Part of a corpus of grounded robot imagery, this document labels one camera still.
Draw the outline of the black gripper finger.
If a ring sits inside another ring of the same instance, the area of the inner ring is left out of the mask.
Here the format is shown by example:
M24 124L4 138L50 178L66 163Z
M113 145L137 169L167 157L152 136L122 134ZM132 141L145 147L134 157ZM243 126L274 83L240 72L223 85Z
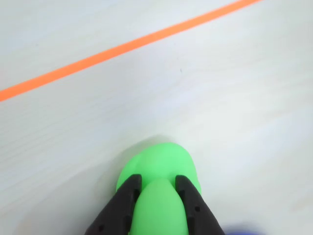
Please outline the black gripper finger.
M87 235L127 235L141 193L142 176L131 175L87 228Z
M201 194L186 176L176 176L175 187L184 205L190 235L224 235Z

